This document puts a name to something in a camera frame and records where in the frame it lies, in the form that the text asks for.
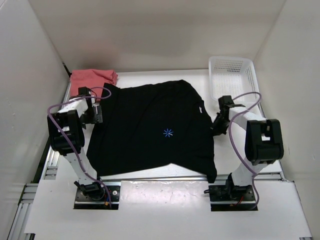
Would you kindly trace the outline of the black t shirt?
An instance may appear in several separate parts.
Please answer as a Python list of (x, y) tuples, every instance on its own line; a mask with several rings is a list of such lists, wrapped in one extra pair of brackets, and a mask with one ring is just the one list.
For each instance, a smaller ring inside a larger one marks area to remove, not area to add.
[(105, 84), (100, 107), (86, 153), (99, 176), (174, 164), (215, 181), (212, 119), (188, 82)]

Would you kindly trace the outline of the pink t shirt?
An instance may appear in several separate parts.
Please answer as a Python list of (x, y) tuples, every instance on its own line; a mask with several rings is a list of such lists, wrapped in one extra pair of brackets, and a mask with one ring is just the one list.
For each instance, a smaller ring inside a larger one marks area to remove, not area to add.
[(79, 88), (87, 87), (93, 88), (94, 96), (102, 97), (104, 95), (104, 87), (111, 91), (110, 99), (117, 99), (119, 96), (119, 89), (116, 87), (118, 74), (114, 70), (99, 70), (99, 69), (79, 69), (73, 70), (70, 76), (70, 90), (69, 98), (75, 98), (79, 95)]

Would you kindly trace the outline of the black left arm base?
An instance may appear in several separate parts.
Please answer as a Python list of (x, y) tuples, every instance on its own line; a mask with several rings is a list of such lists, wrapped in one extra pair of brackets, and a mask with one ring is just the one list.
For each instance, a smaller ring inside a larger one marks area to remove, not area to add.
[(118, 210), (120, 205), (121, 182), (106, 182), (108, 192), (98, 183), (80, 185), (78, 181), (73, 208), (75, 210)]

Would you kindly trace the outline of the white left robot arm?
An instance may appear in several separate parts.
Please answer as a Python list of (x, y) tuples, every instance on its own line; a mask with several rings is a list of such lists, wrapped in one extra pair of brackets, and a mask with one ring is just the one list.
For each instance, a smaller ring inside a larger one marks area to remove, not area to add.
[(78, 95), (47, 109), (51, 148), (67, 159), (78, 177), (75, 185), (79, 189), (87, 189), (93, 200), (103, 198), (105, 188), (86, 156), (83, 130), (87, 125), (103, 122), (101, 107), (96, 105), (97, 98), (93, 90), (80, 87)]

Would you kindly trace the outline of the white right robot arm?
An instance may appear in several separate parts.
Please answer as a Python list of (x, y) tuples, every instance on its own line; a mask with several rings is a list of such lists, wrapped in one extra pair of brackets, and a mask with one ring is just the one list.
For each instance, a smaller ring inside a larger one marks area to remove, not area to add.
[[(255, 92), (258, 99), (250, 106), (236, 104), (239, 96), (232, 98), (224, 95), (218, 99), (219, 112), (213, 121), (213, 136), (228, 134), (231, 146), (241, 161), (239, 167), (230, 174), (230, 184), (225, 186), (224, 193), (230, 200), (238, 199), (243, 188), (252, 184), (258, 173), (280, 160), (284, 156), (284, 145), (280, 121), (267, 119), (252, 112), (261, 100), (261, 94)], [(244, 153), (242, 157), (236, 147), (232, 125), (236, 124), (245, 130)]]

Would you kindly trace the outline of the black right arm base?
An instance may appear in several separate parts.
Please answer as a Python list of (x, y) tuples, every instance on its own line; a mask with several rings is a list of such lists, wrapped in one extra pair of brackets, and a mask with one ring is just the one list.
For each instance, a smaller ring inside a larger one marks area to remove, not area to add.
[(227, 179), (224, 184), (211, 184), (203, 191), (209, 196), (212, 212), (250, 212), (258, 210), (258, 199), (253, 186), (234, 185)]

